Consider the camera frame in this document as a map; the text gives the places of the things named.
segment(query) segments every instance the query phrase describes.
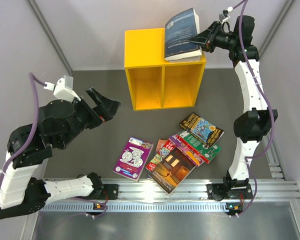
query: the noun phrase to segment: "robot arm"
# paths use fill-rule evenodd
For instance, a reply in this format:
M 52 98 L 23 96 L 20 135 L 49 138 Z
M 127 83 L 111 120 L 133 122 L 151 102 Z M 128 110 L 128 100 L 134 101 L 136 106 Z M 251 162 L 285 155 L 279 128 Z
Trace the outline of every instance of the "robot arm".
M 46 204 L 72 198 L 96 199 L 104 185 L 96 173 L 64 181 L 43 181 L 33 176 L 52 148 L 65 149 L 84 129 L 93 129 L 116 114 L 120 102 L 108 99 L 92 87 L 86 92 L 95 102 L 90 108 L 73 90 L 73 78 L 64 76 L 57 84 L 45 83 L 57 100 L 39 108 L 38 125 L 29 146 L 5 171 L 0 186 L 0 219 L 28 215 Z M 13 131 L 7 144 L 6 161 L 26 142 L 32 124 Z
M 249 59 L 257 82 L 251 75 L 240 44 L 239 38 L 239 20 L 238 17 L 233 32 L 224 31 L 225 22 L 229 18 L 227 10 L 223 11 L 220 21 L 215 21 L 210 27 L 189 39 L 190 42 L 200 45 L 205 52 L 213 53 L 215 48 L 222 48 L 229 51 L 229 58 L 233 63 L 234 70 L 238 75 L 242 96 L 243 96 L 243 115 L 238 117 L 233 124 L 234 134 L 237 137 L 236 150 L 231 167 L 226 177 L 223 178 L 222 186 L 212 186 L 211 193 L 216 191 L 216 195 L 223 195 L 223 198 L 238 198 L 244 194 L 246 199 L 251 199 L 249 185 L 249 170 L 251 159 L 259 145 L 262 137 L 271 129 L 270 112 L 268 106 L 261 96 L 257 85 L 262 88 L 259 74 L 259 54 L 257 48 L 251 44 L 252 32 L 255 27 L 255 20 L 251 16 L 242 18 L 242 39 L 244 51 Z M 274 120 L 278 117 L 277 110 L 272 111 Z

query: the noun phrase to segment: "purple book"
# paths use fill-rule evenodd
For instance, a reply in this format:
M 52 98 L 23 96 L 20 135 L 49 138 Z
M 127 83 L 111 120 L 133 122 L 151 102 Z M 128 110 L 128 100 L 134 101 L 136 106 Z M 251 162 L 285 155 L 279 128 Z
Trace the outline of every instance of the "purple book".
M 113 171 L 138 182 L 153 146 L 153 143 L 130 137 Z

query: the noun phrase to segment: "gray mat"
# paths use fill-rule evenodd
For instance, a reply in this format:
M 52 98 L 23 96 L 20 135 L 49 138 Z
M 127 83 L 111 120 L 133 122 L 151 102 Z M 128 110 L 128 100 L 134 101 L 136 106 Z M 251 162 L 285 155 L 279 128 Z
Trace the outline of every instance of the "gray mat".
M 218 141 L 222 147 L 210 164 L 194 169 L 189 179 L 220 179 L 232 164 L 236 149 L 233 122 L 243 112 L 243 98 L 238 77 L 233 69 L 206 69 L 203 74 L 195 107 L 133 111 L 125 72 L 75 71 L 74 90 L 90 106 L 93 101 L 86 94 L 94 87 L 102 95 L 116 99 L 121 106 L 114 118 L 103 125 L 83 131 L 65 150 L 55 149 L 49 160 L 46 178 L 75 178 L 80 174 L 95 172 L 103 178 L 123 178 L 113 172 L 113 167 L 130 136 L 153 142 L 166 139 L 181 130 L 179 122 L 196 112 L 211 123 L 224 129 Z M 259 145 L 256 153 L 262 151 Z M 272 178 L 266 157 L 255 159 L 251 169 L 258 179 Z M 146 178 L 145 169 L 141 178 Z

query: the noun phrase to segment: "held book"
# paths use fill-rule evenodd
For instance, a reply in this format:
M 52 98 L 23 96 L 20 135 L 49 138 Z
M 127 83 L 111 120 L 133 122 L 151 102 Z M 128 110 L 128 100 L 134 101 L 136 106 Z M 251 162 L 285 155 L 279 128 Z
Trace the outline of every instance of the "held book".
M 130 137 L 113 171 L 137 182 L 153 146 L 150 142 Z
M 193 8 L 172 17 L 164 29 L 164 59 L 169 62 L 199 61 L 200 46 L 188 41 L 199 32 L 199 16 Z

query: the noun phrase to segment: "gray floor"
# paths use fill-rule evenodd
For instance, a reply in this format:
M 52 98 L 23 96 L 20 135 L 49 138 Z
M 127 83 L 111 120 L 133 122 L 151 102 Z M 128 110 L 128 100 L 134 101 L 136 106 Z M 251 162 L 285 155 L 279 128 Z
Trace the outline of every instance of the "gray floor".
M 233 122 L 242 114 L 243 99 L 239 80 L 233 69 L 206 69 L 192 108 L 133 111 L 128 84 L 123 70 L 76 71 L 73 73 L 74 90 L 93 106 L 85 89 L 94 87 L 104 96 L 116 99 L 121 106 L 109 122 L 93 130 L 82 132 L 66 150 L 54 150 L 49 160 L 46 178 L 75 178 L 79 174 L 96 172 L 103 178 L 123 178 L 113 167 L 130 136 L 153 142 L 166 139 L 181 130 L 179 122 L 195 111 L 211 123 L 225 130 L 218 141 L 221 152 L 209 164 L 196 168 L 190 179 L 220 179 L 233 161 L 236 137 Z M 262 151 L 260 144 L 256 153 Z M 251 166 L 258 179 L 271 178 L 265 157 L 256 159 Z M 141 178 L 146 178 L 145 169 Z
M 223 212 L 109 212 L 65 221 L 73 214 L 41 212 L 32 240 L 300 240 L 288 202 L 256 202 L 239 219 Z

